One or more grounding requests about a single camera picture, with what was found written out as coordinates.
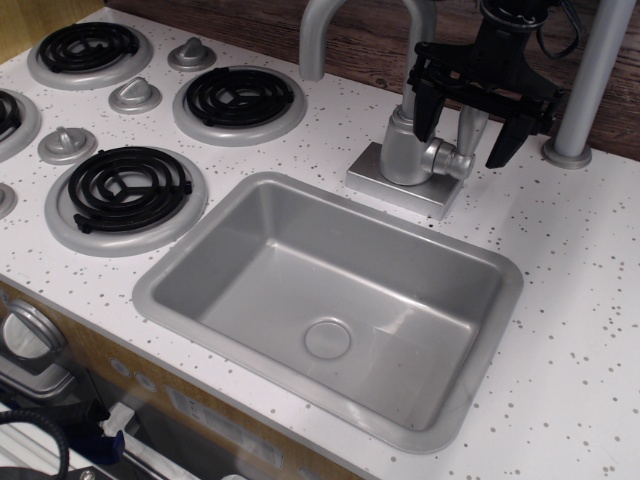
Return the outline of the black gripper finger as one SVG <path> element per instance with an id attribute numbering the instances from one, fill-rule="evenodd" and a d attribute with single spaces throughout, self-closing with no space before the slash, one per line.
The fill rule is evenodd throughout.
<path id="1" fill-rule="evenodd" d="M 430 84 L 420 83 L 415 89 L 414 134 L 426 142 L 434 133 L 445 104 L 442 92 Z"/>
<path id="2" fill-rule="evenodd" d="M 489 169 L 503 168 L 529 137 L 532 128 L 533 118 L 530 116 L 519 114 L 507 118 L 485 166 Z"/>

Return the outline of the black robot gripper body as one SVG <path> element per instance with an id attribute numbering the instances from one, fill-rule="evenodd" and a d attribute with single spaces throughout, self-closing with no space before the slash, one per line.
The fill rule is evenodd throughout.
<path id="1" fill-rule="evenodd" d="M 530 135 L 548 133 L 564 91 L 537 73 L 525 58 L 530 36 L 538 32 L 557 1 L 482 1 L 483 20 L 473 43 L 419 42 L 408 84 L 415 92 L 430 84 L 463 106 L 504 121 L 519 114 L 533 118 Z"/>

